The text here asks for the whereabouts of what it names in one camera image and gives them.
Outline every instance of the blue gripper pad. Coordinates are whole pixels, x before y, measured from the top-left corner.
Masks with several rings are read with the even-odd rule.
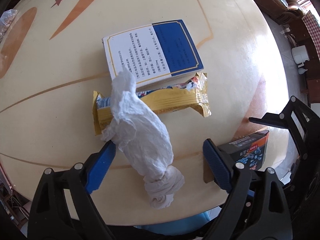
[[[87,173],[87,184],[85,189],[89,194],[100,187],[100,184],[107,174],[107,171],[115,156],[116,145],[110,141],[101,149],[97,161]]]
[[[205,140],[202,146],[202,151],[209,167],[214,175],[215,182],[218,186],[228,193],[232,190],[230,170],[225,165],[215,148],[212,146],[211,140]]]

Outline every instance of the cardboard box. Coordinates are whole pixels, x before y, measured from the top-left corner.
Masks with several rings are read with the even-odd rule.
[[[137,88],[203,70],[183,20],[154,23],[102,40],[111,78],[128,68]]]
[[[230,154],[235,162],[241,162],[251,170],[258,170],[265,159],[268,137],[269,131],[263,130],[220,145],[218,149]]]

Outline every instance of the red star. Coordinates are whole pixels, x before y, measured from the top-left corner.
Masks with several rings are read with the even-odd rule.
[[[62,1],[62,0],[56,0],[56,3],[55,3],[54,5],[52,5],[51,8],[52,8],[53,6],[55,6],[55,5],[58,5],[58,6],[59,6],[59,4],[61,3],[61,1]]]

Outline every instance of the twisted tissue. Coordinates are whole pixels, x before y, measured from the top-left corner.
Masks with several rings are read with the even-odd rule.
[[[112,140],[144,176],[150,206],[168,207],[184,184],[184,177],[170,165],[173,152],[166,126],[137,97],[135,78],[126,68],[112,81],[110,108],[113,119],[102,131],[102,140]]]

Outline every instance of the red and white gingham tablecloth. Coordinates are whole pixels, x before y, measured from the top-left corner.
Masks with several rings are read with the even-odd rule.
[[[308,29],[308,33],[311,36],[313,43],[315,44],[318,57],[320,59],[320,26],[315,16],[308,11],[308,13],[302,18],[302,21]]]

